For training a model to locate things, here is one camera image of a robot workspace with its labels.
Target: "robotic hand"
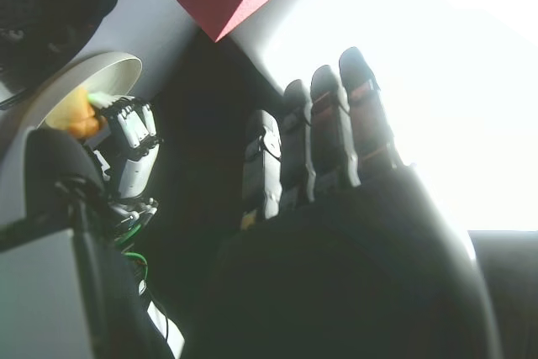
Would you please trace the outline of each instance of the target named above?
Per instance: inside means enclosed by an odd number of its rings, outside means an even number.
[[[155,215],[158,202],[144,190],[159,152],[150,105],[140,98],[94,93],[90,103],[108,121],[113,147],[93,150],[118,215],[116,244],[124,246]]]

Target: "black round object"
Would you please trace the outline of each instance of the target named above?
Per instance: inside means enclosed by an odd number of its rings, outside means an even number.
[[[0,109],[70,61],[117,1],[0,0]]]

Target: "gray panel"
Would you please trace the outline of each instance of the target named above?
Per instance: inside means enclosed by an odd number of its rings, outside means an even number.
[[[0,254],[0,346],[17,359],[93,358],[72,230]]]

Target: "dark floor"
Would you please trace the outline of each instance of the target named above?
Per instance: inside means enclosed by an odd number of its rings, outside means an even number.
[[[229,40],[200,33],[155,100],[161,147],[148,195],[158,215],[140,237],[150,286],[188,335],[219,244],[240,223],[245,121],[281,113],[281,96]],[[472,233],[508,359],[538,357],[538,235]]]

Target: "back of robotic hand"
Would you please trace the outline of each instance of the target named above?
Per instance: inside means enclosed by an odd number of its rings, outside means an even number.
[[[93,156],[98,161],[116,220],[113,237],[122,250],[132,237],[147,226],[158,202],[145,196],[145,188],[155,165],[159,144],[151,106],[129,96],[90,95],[97,114],[108,122],[111,136]]]

